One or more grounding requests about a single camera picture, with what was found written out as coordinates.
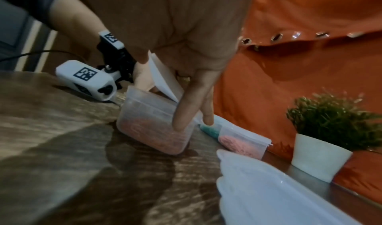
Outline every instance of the forearm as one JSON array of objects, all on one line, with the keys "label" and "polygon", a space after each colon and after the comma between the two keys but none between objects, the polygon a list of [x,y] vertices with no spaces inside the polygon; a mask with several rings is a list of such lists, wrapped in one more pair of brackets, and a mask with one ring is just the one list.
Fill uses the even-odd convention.
[{"label": "forearm", "polygon": [[100,31],[106,29],[102,21],[79,0],[54,0],[49,10],[53,28],[69,38],[95,49]]}]

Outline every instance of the orange fabric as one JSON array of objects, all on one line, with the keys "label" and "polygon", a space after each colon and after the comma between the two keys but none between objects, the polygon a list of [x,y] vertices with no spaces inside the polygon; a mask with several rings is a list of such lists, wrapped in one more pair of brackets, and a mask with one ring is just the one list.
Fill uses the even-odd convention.
[{"label": "orange fabric", "polygon": [[[269,150],[287,160],[296,131],[285,112],[296,97],[323,88],[352,97],[364,93],[362,107],[382,113],[382,32],[346,37],[381,29],[381,8],[382,0],[254,0],[243,36],[268,46],[258,52],[250,47],[234,57],[215,86],[215,113],[269,137],[274,144]],[[308,30],[306,40],[312,41],[292,42],[284,30]],[[336,38],[314,40],[312,34],[319,31]],[[269,46],[274,32],[284,34],[282,44]],[[382,203],[381,174],[382,155],[357,151],[333,181]]]}]

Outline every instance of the metal grommet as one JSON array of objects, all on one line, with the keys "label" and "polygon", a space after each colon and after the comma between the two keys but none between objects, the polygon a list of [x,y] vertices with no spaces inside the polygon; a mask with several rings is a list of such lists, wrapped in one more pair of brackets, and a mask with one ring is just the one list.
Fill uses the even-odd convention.
[{"label": "metal grommet", "polygon": [[295,32],[293,33],[292,40],[296,40],[297,38],[300,37],[300,35],[301,35],[301,32],[299,32],[299,31],[295,31]]},{"label": "metal grommet", "polygon": [[329,37],[329,32],[321,31],[316,33],[316,38],[326,38]]},{"label": "metal grommet", "polygon": [[271,38],[271,42],[276,42],[276,41],[279,41],[283,38],[283,34],[281,33],[278,33],[276,35],[274,35],[272,38]]},{"label": "metal grommet", "polygon": [[350,38],[356,38],[362,36],[363,34],[364,32],[350,32],[347,34],[347,36]]},{"label": "metal grommet", "polygon": [[244,44],[244,45],[249,45],[249,44],[251,44],[251,42],[252,42],[252,40],[249,38],[242,39],[242,44]]}]

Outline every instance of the white device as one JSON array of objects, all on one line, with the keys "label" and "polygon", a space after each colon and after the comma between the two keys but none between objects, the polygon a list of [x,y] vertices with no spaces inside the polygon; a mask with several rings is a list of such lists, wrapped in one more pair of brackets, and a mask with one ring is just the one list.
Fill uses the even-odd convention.
[{"label": "white device", "polygon": [[106,73],[76,60],[66,61],[56,68],[56,76],[66,86],[99,101],[110,100],[117,92],[115,82],[119,71]]}]

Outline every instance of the artificial plant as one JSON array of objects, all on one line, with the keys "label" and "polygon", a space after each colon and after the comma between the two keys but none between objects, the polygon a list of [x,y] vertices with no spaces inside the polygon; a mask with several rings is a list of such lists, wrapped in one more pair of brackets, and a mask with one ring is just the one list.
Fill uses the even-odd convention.
[{"label": "artificial plant", "polygon": [[382,115],[357,107],[362,99],[337,98],[324,93],[297,98],[286,116],[297,132],[350,151],[378,147],[382,142]]}]

